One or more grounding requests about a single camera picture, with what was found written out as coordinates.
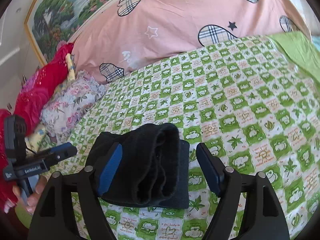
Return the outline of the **person's left hand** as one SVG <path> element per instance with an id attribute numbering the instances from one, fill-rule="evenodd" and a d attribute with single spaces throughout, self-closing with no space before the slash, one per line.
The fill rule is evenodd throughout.
<path id="1" fill-rule="evenodd" d="M 12 209 L 16 206 L 20 206 L 28 214 L 33 215 L 46 184 L 47 184 L 47 178 L 44 176 L 39 176 L 39 179 L 37 181 L 37 184 L 36 184 L 36 187 L 35 187 L 33 194 L 30 195 L 27 199 L 27 204 L 24 203 L 24 201 L 21 197 L 21 189 L 17 185 L 14 185 L 12 187 L 12 192 L 16 196 L 17 201 L 12 202 L 11 200 L 7 200 L 4 205 L 4 212 L 8 213 L 10 209 Z"/>

